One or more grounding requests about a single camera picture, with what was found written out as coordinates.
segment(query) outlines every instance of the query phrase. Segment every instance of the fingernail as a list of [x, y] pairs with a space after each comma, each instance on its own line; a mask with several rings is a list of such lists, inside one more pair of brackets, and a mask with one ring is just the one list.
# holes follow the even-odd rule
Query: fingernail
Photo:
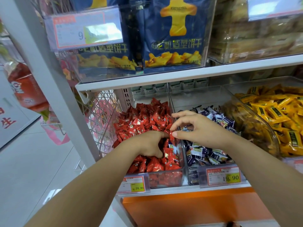
[[177, 137], [177, 132], [174, 131], [174, 132], [172, 133], [172, 136], [176, 138], [176, 137]]

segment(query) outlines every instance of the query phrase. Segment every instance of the person's right hand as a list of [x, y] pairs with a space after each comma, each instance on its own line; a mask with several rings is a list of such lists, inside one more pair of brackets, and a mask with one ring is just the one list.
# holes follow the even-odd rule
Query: person's right hand
[[[213, 122], [209, 118], [197, 114], [193, 111], [181, 111], [173, 113], [172, 117], [179, 118], [173, 123], [170, 128], [174, 131], [172, 135], [175, 138], [181, 140], [188, 140], [194, 143], [198, 143], [201, 146], [213, 148], [213, 149], [225, 149], [226, 145], [233, 142], [237, 138], [237, 135], [226, 130], [219, 124]], [[190, 126], [193, 131], [175, 131], [177, 127]]]

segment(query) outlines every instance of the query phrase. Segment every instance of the yellow price sticker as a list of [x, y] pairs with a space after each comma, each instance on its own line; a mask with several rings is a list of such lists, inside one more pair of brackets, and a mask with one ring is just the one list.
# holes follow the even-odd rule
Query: yellow price sticker
[[107, 29], [103, 25], [85, 26], [83, 28], [85, 43], [94, 44], [108, 40]]
[[240, 183], [240, 172], [232, 173], [232, 174], [226, 174], [225, 179], [227, 183]]
[[131, 183], [132, 192], [145, 192], [143, 183]]

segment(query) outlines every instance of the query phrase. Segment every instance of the white metal pole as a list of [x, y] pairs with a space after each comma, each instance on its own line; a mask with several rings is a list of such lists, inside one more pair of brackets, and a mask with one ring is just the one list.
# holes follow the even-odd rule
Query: white metal pole
[[91, 135], [30, 0], [0, 0], [0, 18], [87, 167], [99, 159]]

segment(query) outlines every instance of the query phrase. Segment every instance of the red chinese character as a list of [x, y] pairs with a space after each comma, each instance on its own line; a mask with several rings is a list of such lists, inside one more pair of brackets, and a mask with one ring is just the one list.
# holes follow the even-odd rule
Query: red chinese character
[[16, 120], [11, 121], [11, 118], [3, 118], [3, 120], [1, 120], [2, 122], [2, 127], [6, 126], [4, 129], [8, 128], [9, 126], [11, 126], [14, 122], [17, 122]]

